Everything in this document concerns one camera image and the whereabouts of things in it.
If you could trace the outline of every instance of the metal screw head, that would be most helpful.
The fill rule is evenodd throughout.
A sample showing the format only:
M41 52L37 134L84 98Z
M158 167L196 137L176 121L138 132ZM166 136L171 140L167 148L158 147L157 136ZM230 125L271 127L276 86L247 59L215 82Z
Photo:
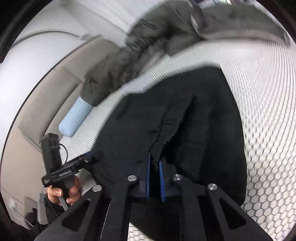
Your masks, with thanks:
M182 175L180 175L180 174L175 174L175 175L173 176L173 179L176 180L176 181L179 181L179 180L182 179Z
M209 188L210 190L216 190L216 189L217 189L217 185L214 184L214 183L210 183L210 184L208 185L208 188Z
M128 176L128 180L129 180L130 182L133 182L133 181L137 180L137 176L135 176L135 175L130 175L130 176Z
M99 192L101 190L102 190L102 186L101 185L95 185L95 186L93 186L93 191L94 192Z

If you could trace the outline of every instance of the light blue cloth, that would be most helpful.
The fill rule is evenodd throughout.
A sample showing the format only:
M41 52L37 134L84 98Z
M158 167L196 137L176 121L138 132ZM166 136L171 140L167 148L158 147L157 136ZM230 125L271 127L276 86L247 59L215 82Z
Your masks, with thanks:
M59 124L59 131L65 136L72 137L90 113L92 107L79 97Z

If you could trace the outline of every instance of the jacket sleeve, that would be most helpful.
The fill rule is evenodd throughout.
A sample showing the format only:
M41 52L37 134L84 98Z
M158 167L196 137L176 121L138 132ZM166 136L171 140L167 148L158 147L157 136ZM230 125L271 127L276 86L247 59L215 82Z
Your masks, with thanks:
M149 57L142 56L154 44L164 44L164 39L174 34L195 33L190 22L188 3L185 1L168 1L148 12L140 19L127 35L126 47L107 56L88 73L81 92L81 98L96 106L110 93L132 80L140 72Z

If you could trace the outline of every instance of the gray fabric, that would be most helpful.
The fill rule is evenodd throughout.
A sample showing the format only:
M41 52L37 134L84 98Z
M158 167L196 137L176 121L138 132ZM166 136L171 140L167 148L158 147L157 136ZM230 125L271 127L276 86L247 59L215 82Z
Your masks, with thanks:
M161 49L157 53L155 53L152 58L149 59L148 62L141 69L139 74L144 73L146 70L150 69L153 65L155 65L163 56L165 55L165 50Z
M133 65L142 53L146 54L149 46L158 45L159 40L162 42L175 34L192 34L200 39L191 24L189 5L185 1L165 2L140 19L127 35L126 47L109 55L88 74L81 98L96 106L138 75L143 64L138 68Z
M160 42L172 56L202 39L220 38L286 43L284 30L253 6L221 4L201 10L194 1L167 1L135 24L127 35L126 47L110 54L87 75L81 98L98 105L140 73L159 51Z
M197 32L205 39L250 38L289 44L283 29L254 6L220 4L203 12L205 24Z

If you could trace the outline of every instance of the cable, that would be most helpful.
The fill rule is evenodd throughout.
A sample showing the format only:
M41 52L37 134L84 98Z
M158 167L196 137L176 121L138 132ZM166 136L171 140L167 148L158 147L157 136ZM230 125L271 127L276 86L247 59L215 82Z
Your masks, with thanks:
M61 143L59 143L59 145L62 146L63 148L65 148L65 151L66 151L66 161L67 161L68 160L68 151L67 151L67 148L63 144L61 144Z
M18 220L22 221L22 220L25 220L28 224L30 224L32 227L34 227L27 219L25 219L22 214L15 208L15 207L12 207L12 210L14 210L15 212L19 213L19 215L22 217L22 219L19 219L17 216L15 216L14 214L12 214L13 216L15 216Z

